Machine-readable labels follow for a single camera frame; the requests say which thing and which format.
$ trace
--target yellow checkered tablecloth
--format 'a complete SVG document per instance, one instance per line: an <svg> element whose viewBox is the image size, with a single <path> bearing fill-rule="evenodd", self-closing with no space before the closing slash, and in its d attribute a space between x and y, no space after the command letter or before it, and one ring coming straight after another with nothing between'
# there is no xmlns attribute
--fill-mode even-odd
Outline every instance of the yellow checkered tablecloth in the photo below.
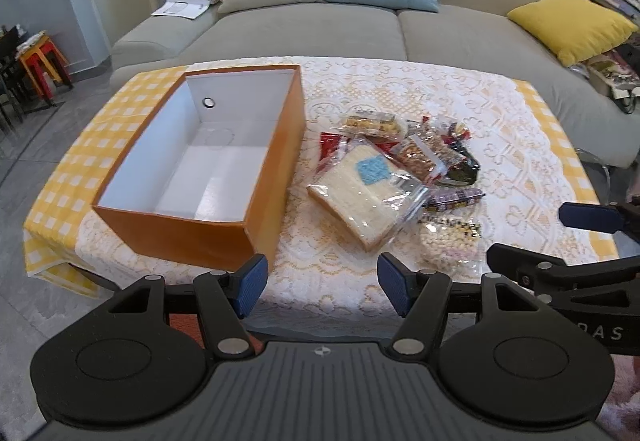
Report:
<svg viewBox="0 0 640 441"><path fill-rule="evenodd" d="M181 66L135 76L82 131L24 223L28 275L76 293L97 294L98 287L68 264L92 271L75 253L78 228L117 156L185 69Z"/></svg>
<svg viewBox="0 0 640 441"><path fill-rule="evenodd" d="M302 63L299 60L303 58L289 59L260 60L264 63L273 63L273 60L280 60L277 63ZM241 62L225 63L220 67L247 65ZM186 69L176 67L137 75L108 101L84 129L38 195L24 224L24 252L28 275L76 293L97 296L98 287L70 265L95 272L76 254L79 227L90 212L90 203L110 166L162 96ZM575 192L575 201L596 203L591 183L546 103L527 82L516 81L516 86L548 136L553 153L560 159L563 174ZM590 242L600 259L617 257L610 235L592 232Z"/></svg>

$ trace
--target sticker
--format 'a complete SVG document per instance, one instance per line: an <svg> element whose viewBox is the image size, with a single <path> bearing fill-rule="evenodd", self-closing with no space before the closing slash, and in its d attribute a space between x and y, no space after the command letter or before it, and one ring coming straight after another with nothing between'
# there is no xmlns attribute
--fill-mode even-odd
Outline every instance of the sticker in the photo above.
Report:
<svg viewBox="0 0 640 441"><path fill-rule="evenodd" d="M360 179L365 185L373 185L373 183L391 177L391 171L382 156L374 156L373 158L358 161L356 168L358 169L358 174L360 174Z"/></svg>

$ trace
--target yellow pillow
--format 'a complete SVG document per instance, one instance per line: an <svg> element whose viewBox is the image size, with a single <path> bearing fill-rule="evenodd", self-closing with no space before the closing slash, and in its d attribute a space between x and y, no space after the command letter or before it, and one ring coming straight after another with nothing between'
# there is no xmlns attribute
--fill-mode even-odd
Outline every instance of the yellow pillow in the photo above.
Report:
<svg viewBox="0 0 640 441"><path fill-rule="evenodd" d="M618 12L588 0L542 0L509 17L569 67L622 44L638 27Z"/></svg>

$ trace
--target logo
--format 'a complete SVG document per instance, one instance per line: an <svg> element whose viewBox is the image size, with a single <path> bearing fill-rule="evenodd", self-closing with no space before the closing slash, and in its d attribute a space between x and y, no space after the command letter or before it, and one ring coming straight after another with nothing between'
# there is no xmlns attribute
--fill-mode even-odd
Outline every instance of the logo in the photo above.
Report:
<svg viewBox="0 0 640 441"><path fill-rule="evenodd" d="M323 345L322 347L314 349L314 354L318 355L321 358L324 358L325 356L329 356L331 354L331 349Z"/></svg>

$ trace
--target black chair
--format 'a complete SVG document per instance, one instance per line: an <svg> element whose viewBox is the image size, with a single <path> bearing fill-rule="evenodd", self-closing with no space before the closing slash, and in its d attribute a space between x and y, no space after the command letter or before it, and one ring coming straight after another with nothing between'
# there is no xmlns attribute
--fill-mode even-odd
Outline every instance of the black chair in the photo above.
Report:
<svg viewBox="0 0 640 441"><path fill-rule="evenodd" d="M11 28L0 37L0 86L6 94L9 104L14 108L18 120L22 122L24 109L20 106L20 101L23 104L27 103L28 92L22 82L26 73L22 65L15 59L19 42L20 36L16 27ZM11 125L11 121L2 108L2 102L0 102L0 112Z"/></svg>

